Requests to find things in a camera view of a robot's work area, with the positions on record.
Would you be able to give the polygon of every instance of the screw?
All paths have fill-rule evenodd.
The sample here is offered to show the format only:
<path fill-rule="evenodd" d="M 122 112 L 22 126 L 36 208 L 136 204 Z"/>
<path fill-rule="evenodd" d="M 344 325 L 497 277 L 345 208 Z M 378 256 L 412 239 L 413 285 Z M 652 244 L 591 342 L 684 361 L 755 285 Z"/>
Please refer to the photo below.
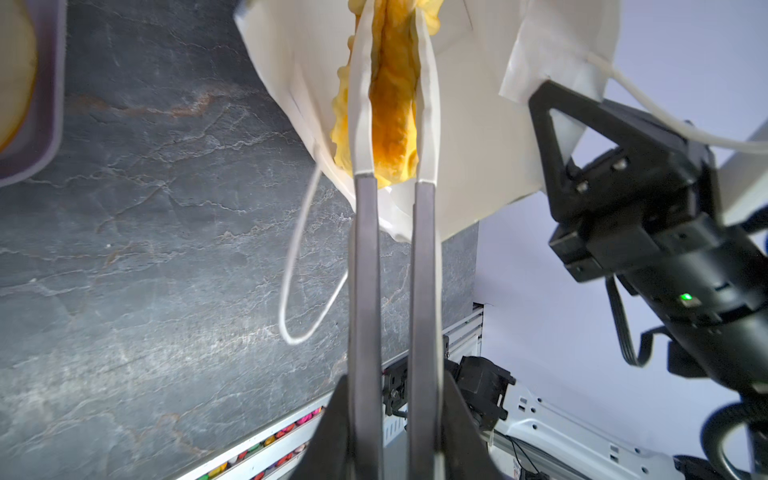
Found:
<path fill-rule="evenodd" d="M 626 170 L 627 166 L 629 166 L 629 162 L 627 161 L 626 158 L 622 158 L 621 160 L 616 162 L 612 168 L 615 171 L 622 171 L 622 170 Z"/>

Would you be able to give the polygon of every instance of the gray slate surface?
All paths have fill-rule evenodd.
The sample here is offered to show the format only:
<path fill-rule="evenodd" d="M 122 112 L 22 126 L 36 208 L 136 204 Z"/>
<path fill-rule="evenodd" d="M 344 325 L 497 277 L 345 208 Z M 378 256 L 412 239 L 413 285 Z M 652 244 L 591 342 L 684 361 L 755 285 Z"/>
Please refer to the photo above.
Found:
<path fill-rule="evenodd" d="M 0 189 L 4 478 L 162 478 L 330 390 L 347 296 L 306 344 L 276 327 L 313 162 L 264 90 L 234 3 L 71 0 L 65 137 Z M 346 265 L 326 179 L 290 306 Z M 409 246 L 382 239 L 383 355 L 408 339 Z M 477 229 L 444 245 L 446 325 L 472 308 Z"/>

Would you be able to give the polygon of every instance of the omelette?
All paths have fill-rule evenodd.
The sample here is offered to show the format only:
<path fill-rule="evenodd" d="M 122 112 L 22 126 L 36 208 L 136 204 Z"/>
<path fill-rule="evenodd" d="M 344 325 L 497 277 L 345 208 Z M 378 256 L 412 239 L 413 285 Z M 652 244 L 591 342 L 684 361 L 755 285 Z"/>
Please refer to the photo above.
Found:
<path fill-rule="evenodd" d="M 368 0 L 375 2 L 373 15 L 372 77 L 369 98 L 373 109 L 373 161 L 379 188 L 399 184 L 416 176 L 416 85 L 419 82 L 418 38 L 413 24 L 416 8 L 426 13 L 429 34 L 440 29 L 438 12 L 443 0 Z M 360 21 L 366 0 L 349 0 Z M 349 37 L 350 52 L 355 41 Z M 349 152 L 349 62 L 339 69 L 339 94 L 333 99 L 336 124 L 331 140 L 336 144 L 333 160 L 350 176 Z"/>

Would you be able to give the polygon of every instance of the yellow food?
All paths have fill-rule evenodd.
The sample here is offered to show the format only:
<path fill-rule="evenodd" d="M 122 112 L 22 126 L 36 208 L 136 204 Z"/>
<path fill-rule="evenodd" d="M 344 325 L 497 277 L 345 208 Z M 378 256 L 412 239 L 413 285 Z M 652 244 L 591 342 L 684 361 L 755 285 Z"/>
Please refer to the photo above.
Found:
<path fill-rule="evenodd" d="M 440 29 L 438 12 L 443 0 L 370 0 L 374 4 L 372 77 L 369 97 L 373 109 L 373 161 L 379 188 L 398 184 L 416 175 L 415 100 L 419 81 L 418 39 L 412 18 L 415 9 L 426 13 L 429 34 Z M 360 21 L 366 0 L 349 0 Z M 347 45 L 352 51 L 354 36 Z M 349 63 L 339 69 L 339 94 L 333 99 L 336 125 L 331 140 L 336 144 L 333 160 L 352 175 L 349 153 L 347 101 Z"/>
<path fill-rule="evenodd" d="M 0 150 L 27 114 L 37 67 L 37 39 L 25 3 L 0 0 Z"/>

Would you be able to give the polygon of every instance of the black cable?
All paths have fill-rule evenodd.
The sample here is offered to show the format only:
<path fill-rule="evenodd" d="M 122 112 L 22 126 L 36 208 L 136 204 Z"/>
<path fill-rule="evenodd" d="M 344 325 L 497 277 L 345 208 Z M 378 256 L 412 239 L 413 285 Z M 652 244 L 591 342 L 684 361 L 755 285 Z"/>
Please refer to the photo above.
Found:
<path fill-rule="evenodd" d="M 640 335 L 640 352 L 635 355 L 634 346 L 632 345 L 632 334 L 627 324 L 627 315 L 624 313 L 624 304 L 621 302 L 621 295 L 619 295 L 616 279 L 613 275 L 605 277 L 605 289 L 608 292 L 608 301 L 611 303 L 611 313 L 613 313 L 616 334 L 619 337 L 621 356 L 624 357 L 625 362 L 632 366 L 645 366 L 648 360 L 650 360 L 651 353 L 654 351 L 654 334 L 663 333 L 669 336 L 667 328 L 660 326 L 643 332 Z"/>
<path fill-rule="evenodd" d="M 518 457 L 518 450 L 515 448 L 515 440 L 512 440 L 512 451 L 515 453 L 515 460 L 518 461 L 518 465 L 520 465 L 520 468 L 523 468 L 523 464 L 520 463 L 520 458 Z"/>
<path fill-rule="evenodd" d="M 757 233 L 768 229 L 768 205 L 759 209 L 751 217 L 747 218 L 741 227 L 747 233 Z"/>
<path fill-rule="evenodd" d="M 515 439 L 513 439 L 512 437 L 509 437 L 509 439 L 512 441 L 512 449 L 515 449 L 515 445 L 517 445 L 518 448 L 520 449 L 520 451 L 523 452 L 523 455 L 525 455 L 525 458 L 528 459 L 528 462 L 531 463 L 531 467 L 533 467 L 533 469 L 536 471 L 536 473 L 539 473 L 538 468 L 536 468 L 536 464 L 531 460 L 531 457 L 529 457 L 528 454 L 525 453 L 525 450 L 523 450 L 523 448 L 520 446 L 520 444 L 517 443 L 515 441 Z M 515 450 L 515 459 L 518 461 L 518 464 L 520 464 L 520 459 L 518 458 L 518 451 L 517 450 Z"/>
<path fill-rule="evenodd" d="M 768 422 L 768 396 L 724 406 L 704 423 L 701 429 L 701 448 L 723 477 L 750 480 L 750 474 L 738 470 L 725 456 L 723 442 L 739 425 L 755 422 Z"/>

